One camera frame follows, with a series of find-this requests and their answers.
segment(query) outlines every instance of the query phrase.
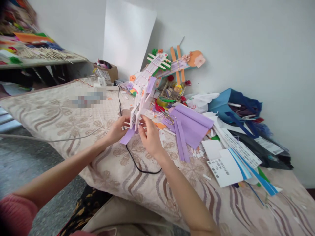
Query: forearm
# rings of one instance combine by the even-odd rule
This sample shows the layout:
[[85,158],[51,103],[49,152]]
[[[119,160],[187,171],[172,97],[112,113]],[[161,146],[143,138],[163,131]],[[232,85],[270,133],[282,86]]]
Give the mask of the forearm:
[[40,210],[106,147],[107,145],[98,143],[87,147],[25,184],[15,191],[14,194],[31,200]]
[[165,173],[172,193],[191,233],[195,231],[207,232],[210,235],[220,235],[205,204],[186,177],[169,158],[168,154],[165,152],[159,160],[159,164]]

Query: hand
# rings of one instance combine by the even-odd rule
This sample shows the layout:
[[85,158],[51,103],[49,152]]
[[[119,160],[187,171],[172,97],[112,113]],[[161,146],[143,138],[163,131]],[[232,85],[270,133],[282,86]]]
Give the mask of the hand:
[[110,146],[118,142],[128,131],[129,128],[123,130],[123,126],[129,127],[130,116],[121,116],[117,121],[115,121],[105,137],[98,140],[100,145]]
[[166,151],[162,147],[158,130],[151,119],[144,115],[141,115],[141,118],[143,120],[140,120],[140,122],[144,122],[144,124],[138,127],[141,141],[146,151],[159,162],[161,158],[165,156]]

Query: blue bag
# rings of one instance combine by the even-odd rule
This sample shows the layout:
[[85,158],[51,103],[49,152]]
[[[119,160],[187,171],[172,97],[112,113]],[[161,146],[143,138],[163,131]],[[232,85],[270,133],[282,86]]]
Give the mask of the blue bag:
[[[208,103],[208,112],[212,111],[214,113],[218,112],[218,116],[226,123],[235,123],[237,124],[249,137],[258,138],[259,134],[256,127],[253,125],[252,121],[244,120],[242,117],[239,117],[227,104],[236,103],[246,106],[246,108],[253,114],[255,117],[253,119],[258,118],[260,112],[262,111],[262,103],[256,99],[250,99],[245,97],[241,92],[237,92],[231,88],[225,90],[220,93],[216,99],[213,99],[210,103]],[[243,125],[245,123],[251,129],[251,134]]]

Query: floral bedsheet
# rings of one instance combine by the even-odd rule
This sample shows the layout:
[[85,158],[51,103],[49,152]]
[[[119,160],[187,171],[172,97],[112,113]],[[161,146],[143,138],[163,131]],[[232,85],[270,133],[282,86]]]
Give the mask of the floral bedsheet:
[[[82,80],[89,84],[95,82],[94,78]],[[101,127],[103,121],[101,129],[87,138],[50,143],[67,159],[103,137],[119,117],[118,91],[107,92],[107,100],[94,108],[74,108],[69,99],[79,95],[76,94],[79,89],[88,87],[82,81],[73,81],[7,97],[0,105],[34,137],[46,140],[84,137]],[[134,102],[132,96],[122,93],[120,100],[122,109],[127,110]],[[102,120],[98,115],[99,107]],[[191,157],[190,163],[180,161],[176,138],[168,133],[165,136],[165,149],[213,215],[222,235],[315,235],[315,201],[292,171],[263,168],[271,183],[283,191],[270,197],[262,188],[254,186],[262,205],[249,186],[220,188],[206,164],[206,157]],[[155,159],[146,153],[138,135],[131,139],[128,147],[139,168],[151,172],[160,169]],[[203,174],[212,180],[205,179]],[[120,143],[100,154],[80,176],[99,190],[137,202],[188,229],[164,173],[140,173],[126,147]]]

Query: purple paper strip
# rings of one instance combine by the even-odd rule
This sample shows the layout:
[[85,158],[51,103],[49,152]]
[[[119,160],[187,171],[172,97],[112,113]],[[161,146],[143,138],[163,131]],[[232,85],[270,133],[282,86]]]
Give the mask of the purple paper strip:
[[188,153],[188,150],[187,150],[187,144],[186,144],[186,141],[185,141],[185,136],[184,136],[184,131],[183,131],[183,127],[181,126],[181,121],[178,120],[175,122],[175,127],[179,133],[179,136],[180,137],[180,141],[181,141],[181,149],[183,151],[183,155],[184,155],[184,160],[185,162],[190,162],[190,157],[189,157],[189,153]]
[[181,161],[185,161],[185,156],[184,156],[184,150],[183,150],[183,145],[182,145],[182,139],[180,138],[179,134],[179,128],[178,128],[178,121],[175,121],[175,132],[176,132],[176,142],[177,142],[177,148],[178,148],[178,154],[179,154],[179,159]]
[[151,93],[152,92],[152,89],[153,89],[153,86],[154,86],[154,83],[156,81],[156,77],[153,77],[151,76],[150,77],[150,80],[149,80],[149,83],[148,83],[148,87],[147,87],[147,93]]
[[123,138],[120,140],[121,144],[127,145],[127,143],[130,141],[130,139],[132,138],[132,136],[135,134],[135,125],[132,126],[132,128],[130,128],[127,133],[125,134],[125,136],[123,136]]
[[[181,121],[186,143],[193,149],[197,149],[208,130],[213,126],[214,121],[188,107],[182,107],[186,106],[182,104],[177,105],[170,114],[175,116],[177,120]],[[174,125],[168,124],[165,119],[162,120],[162,123],[165,124],[171,131],[176,133]]]

